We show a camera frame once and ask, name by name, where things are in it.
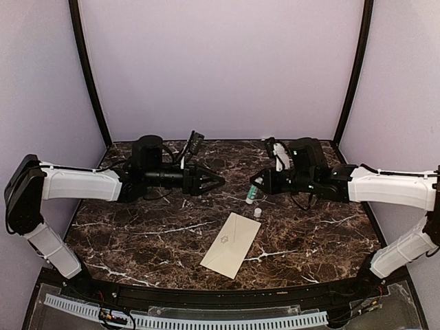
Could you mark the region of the small glue bottle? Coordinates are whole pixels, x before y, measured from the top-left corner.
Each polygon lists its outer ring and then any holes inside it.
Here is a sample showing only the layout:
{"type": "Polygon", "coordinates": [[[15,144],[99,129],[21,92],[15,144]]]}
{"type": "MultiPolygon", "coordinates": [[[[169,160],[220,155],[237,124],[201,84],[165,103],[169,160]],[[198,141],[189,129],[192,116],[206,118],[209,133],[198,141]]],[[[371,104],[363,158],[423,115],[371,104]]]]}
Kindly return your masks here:
{"type": "Polygon", "coordinates": [[[255,185],[251,185],[250,189],[248,191],[247,197],[245,199],[245,202],[249,205],[252,205],[254,203],[254,200],[256,199],[257,193],[258,193],[258,187],[255,185]]]}

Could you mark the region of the grey glue bottle cap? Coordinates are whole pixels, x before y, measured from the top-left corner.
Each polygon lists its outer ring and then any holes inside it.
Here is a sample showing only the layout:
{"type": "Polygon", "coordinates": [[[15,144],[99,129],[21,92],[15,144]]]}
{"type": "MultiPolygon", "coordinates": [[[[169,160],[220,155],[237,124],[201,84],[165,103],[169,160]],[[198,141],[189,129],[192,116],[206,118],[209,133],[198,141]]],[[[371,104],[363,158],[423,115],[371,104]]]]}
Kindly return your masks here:
{"type": "Polygon", "coordinates": [[[262,214],[262,210],[260,208],[255,208],[254,209],[254,217],[255,218],[260,218],[262,214]]]}

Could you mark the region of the cream envelope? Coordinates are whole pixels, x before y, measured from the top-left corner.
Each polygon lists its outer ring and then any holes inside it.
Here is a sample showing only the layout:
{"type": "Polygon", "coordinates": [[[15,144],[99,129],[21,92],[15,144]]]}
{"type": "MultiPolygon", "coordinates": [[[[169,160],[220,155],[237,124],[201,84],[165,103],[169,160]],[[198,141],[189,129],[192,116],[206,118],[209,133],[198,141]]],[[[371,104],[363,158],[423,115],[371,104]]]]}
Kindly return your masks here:
{"type": "Polygon", "coordinates": [[[200,265],[235,279],[260,226],[260,222],[232,212],[200,265]]]}

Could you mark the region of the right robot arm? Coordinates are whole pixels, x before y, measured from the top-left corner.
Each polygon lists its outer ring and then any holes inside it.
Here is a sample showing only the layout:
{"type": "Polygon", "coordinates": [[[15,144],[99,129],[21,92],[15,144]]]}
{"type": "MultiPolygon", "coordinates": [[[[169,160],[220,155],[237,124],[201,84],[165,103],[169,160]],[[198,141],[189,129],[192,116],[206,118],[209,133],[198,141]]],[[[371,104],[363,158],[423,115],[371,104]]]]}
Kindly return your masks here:
{"type": "Polygon", "coordinates": [[[366,164],[331,168],[320,141],[310,137],[289,144],[270,137],[264,145],[276,164],[251,176],[250,183],[266,195],[307,193],[334,202],[376,202],[425,211],[407,233],[366,258],[359,277],[351,282],[355,297],[366,298],[378,280],[439,249],[439,171],[399,172],[366,164]]]}

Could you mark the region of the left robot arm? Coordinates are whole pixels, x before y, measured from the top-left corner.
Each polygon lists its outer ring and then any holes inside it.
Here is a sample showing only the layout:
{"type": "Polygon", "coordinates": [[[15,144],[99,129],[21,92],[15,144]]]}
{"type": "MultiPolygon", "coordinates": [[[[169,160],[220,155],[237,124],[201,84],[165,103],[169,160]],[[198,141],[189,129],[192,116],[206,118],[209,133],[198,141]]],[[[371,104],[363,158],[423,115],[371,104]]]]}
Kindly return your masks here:
{"type": "Polygon", "coordinates": [[[86,266],[55,233],[41,214],[43,201],[52,199],[95,199],[130,203],[147,195],[150,188],[181,189],[200,196],[225,184],[225,179],[190,162],[199,151],[204,136],[192,132],[188,143],[169,162],[164,153],[171,150],[157,135],[134,141],[128,159],[104,168],[76,168],[42,162],[26,155],[4,190],[5,227],[8,234],[24,237],[53,265],[83,300],[97,294],[86,266]]]}

